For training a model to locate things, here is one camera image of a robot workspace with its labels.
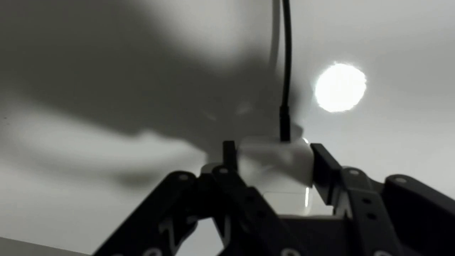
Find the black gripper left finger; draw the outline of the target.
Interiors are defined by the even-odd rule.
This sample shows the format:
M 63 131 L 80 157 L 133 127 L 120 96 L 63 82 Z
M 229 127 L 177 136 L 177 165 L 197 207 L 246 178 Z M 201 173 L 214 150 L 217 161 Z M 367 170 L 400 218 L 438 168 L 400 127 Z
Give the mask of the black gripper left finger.
M 285 221 L 241 178 L 232 141 L 224 161 L 201 175 L 170 174 L 93 256 L 177 256 L 202 220 L 215 222 L 218 256 L 305 256 Z

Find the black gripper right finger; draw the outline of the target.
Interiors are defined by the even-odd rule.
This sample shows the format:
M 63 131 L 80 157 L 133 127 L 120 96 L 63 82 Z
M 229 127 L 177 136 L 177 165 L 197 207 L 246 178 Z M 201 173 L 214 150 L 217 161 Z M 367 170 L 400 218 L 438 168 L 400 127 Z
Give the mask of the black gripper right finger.
M 408 175 L 383 183 L 342 167 L 322 144 L 313 181 L 323 202 L 349 224 L 360 256 L 455 256 L 455 201 Z

